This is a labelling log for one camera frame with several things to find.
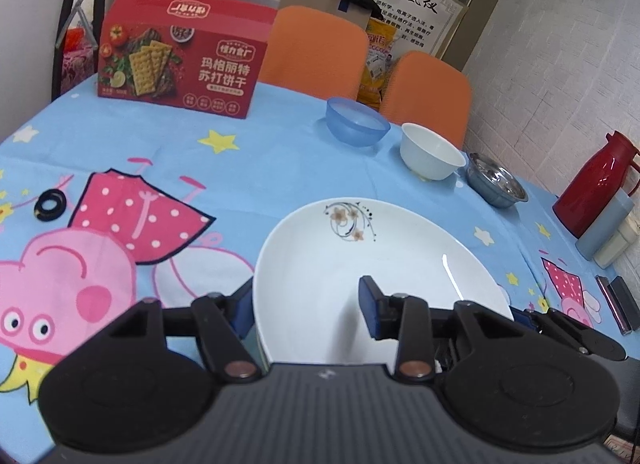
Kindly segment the white oval flower plate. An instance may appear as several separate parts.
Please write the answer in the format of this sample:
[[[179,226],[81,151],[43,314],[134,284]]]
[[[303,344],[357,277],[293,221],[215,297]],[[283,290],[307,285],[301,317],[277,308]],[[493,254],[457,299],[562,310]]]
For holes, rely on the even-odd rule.
[[[265,361],[393,366],[396,341],[373,339],[360,311],[363,276],[436,309],[471,300],[511,315],[484,265],[434,222],[375,199],[326,199],[290,213],[262,245],[253,303]]]

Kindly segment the stainless steel bowl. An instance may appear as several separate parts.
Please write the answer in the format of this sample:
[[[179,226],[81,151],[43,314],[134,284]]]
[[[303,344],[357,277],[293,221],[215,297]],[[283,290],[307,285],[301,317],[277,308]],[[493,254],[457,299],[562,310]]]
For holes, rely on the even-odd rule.
[[[466,181],[484,201],[496,208],[526,203],[528,194],[509,170],[481,153],[469,153]]]

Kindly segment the white ceramic bowl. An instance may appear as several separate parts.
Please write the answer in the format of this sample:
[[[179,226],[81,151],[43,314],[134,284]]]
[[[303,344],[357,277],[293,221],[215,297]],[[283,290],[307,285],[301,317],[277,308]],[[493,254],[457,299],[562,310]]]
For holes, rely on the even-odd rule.
[[[402,124],[399,153],[404,164],[418,176],[442,181],[466,165],[462,152],[431,129]]]

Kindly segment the blue translucent plastic bowl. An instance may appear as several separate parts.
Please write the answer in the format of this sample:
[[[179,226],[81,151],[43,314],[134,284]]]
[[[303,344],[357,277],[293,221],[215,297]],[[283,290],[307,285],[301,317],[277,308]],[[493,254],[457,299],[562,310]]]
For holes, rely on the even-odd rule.
[[[376,110],[337,96],[326,101],[326,125],[334,138],[355,147],[372,146],[390,131],[390,123]]]

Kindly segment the black small box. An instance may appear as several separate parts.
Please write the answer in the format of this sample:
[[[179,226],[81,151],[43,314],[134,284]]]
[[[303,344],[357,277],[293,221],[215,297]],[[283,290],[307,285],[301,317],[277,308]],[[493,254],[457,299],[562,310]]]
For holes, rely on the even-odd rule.
[[[640,327],[640,310],[625,280],[621,276],[608,280],[607,277],[598,275],[596,282],[612,311],[620,332],[623,335],[637,332]]]

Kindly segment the cream white container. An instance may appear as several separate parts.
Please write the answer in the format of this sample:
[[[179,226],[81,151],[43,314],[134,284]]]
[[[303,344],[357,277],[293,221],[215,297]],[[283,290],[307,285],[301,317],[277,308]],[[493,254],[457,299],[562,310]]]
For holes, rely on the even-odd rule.
[[[606,269],[620,257],[639,238],[639,220],[630,213],[620,223],[612,236],[594,254],[593,261],[601,268]]]

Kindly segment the grey blue container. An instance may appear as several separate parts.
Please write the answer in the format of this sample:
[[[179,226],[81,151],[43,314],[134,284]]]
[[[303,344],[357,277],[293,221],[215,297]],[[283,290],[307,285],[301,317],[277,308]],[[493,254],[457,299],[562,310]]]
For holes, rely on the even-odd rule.
[[[577,240],[576,248],[579,254],[587,260],[608,241],[626,216],[634,208],[634,201],[623,189],[618,189],[610,201],[590,224],[585,233]]]

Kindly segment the red thermos flask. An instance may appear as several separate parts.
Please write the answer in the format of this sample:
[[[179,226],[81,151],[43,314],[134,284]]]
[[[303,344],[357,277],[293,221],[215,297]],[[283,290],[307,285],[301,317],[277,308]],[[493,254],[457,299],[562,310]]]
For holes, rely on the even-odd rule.
[[[619,131],[606,135],[606,144],[592,155],[552,206],[559,221],[579,239],[624,185],[639,149]]]

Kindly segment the blue cartoon tablecloth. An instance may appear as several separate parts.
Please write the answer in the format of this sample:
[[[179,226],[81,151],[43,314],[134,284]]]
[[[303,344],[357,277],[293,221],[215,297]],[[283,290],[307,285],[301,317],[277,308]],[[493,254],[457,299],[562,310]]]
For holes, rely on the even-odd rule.
[[[87,80],[1,145],[1,447],[32,463],[52,441],[37,406],[47,370],[134,302],[230,293],[292,210],[374,198],[437,223],[520,309],[563,310],[639,352],[552,213],[554,196],[495,209],[462,173],[411,172],[393,127],[355,149],[318,98],[261,84],[244,119],[100,98]]]

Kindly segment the right orange chair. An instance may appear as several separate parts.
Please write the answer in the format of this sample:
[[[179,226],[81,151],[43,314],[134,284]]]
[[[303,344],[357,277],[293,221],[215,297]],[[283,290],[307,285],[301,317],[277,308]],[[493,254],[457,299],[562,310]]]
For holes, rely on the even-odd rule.
[[[380,113],[391,123],[413,123],[462,149],[472,104],[468,78],[424,52],[403,55],[393,68]]]

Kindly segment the orange chair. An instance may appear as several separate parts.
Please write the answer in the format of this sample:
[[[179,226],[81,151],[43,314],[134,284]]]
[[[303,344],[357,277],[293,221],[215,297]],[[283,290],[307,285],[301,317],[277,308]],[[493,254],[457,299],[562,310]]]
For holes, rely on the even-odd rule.
[[[355,100],[368,50],[368,35],[348,20],[288,6],[274,20],[258,80],[321,100]]]
[[[403,55],[393,68],[380,113],[391,123],[413,123],[462,149],[472,104],[468,78],[424,52]]]

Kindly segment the red cracker cardboard box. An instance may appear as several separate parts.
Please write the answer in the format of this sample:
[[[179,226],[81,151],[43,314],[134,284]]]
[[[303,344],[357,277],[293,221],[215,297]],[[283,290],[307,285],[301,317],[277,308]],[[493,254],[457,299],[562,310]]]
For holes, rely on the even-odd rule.
[[[277,12],[274,0],[114,0],[99,96],[244,118]]]

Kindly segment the left orange chair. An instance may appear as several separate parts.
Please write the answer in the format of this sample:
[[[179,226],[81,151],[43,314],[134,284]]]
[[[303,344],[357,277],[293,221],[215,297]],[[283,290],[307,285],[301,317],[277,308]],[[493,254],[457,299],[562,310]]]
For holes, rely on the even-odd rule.
[[[288,6],[274,20],[258,80],[321,100],[355,100],[368,50],[368,35],[348,20]]]

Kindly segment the yellow snack bag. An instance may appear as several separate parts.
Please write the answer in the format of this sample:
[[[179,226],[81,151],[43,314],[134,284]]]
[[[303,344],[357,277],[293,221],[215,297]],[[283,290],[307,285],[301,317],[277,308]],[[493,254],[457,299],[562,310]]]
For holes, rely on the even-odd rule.
[[[393,63],[392,51],[396,41],[396,28],[384,20],[371,17],[367,23],[366,33],[369,38],[369,49],[360,79],[357,101],[379,110]]]

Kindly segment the black metal rack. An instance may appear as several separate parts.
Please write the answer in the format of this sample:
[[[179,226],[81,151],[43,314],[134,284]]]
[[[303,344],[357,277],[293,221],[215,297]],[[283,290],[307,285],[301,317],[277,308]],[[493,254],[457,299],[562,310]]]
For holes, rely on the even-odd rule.
[[[51,80],[52,101],[56,100],[62,94],[63,44],[66,31],[76,16],[80,19],[81,27],[85,29],[86,37],[89,39],[93,51],[98,49],[98,39],[101,36],[101,29],[104,22],[106,0],[93,0],[94,9],[92,22],[88,21],[87,15],[81,7],[83,1],[84,0],[63,0],[62,2],[53,53]]]

